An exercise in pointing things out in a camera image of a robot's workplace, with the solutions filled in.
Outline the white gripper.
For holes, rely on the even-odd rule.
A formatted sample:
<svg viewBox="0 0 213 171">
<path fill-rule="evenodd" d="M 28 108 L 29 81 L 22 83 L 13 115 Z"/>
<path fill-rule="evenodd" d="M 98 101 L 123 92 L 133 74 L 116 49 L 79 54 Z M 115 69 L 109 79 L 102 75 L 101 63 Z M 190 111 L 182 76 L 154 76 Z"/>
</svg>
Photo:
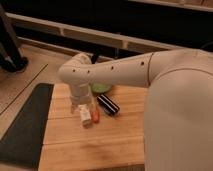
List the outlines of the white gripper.
<svg viewBox="0 0 213 171">
<path fill-rule="evenodd" d="M 71 112 L 74 113 L 80 105 L 92 109 L 93 95 L 89 84 L 70 85 Z"/>
</svg>

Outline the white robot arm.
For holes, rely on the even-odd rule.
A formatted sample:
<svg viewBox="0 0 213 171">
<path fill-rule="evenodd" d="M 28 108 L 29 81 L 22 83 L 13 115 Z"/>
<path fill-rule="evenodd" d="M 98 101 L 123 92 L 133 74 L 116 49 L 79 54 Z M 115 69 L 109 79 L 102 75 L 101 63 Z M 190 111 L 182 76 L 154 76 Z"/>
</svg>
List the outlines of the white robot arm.
<svg viewBox="0 0 213 171">
<path fill-rule="evenodd" d="M 93 64 L 80 53 L 59 69 L 76 104 L 90 83 L 148 90 L 144 106 L 146 171 L 213 171 L 213 53 L 178 49 Z"/>
</svg>

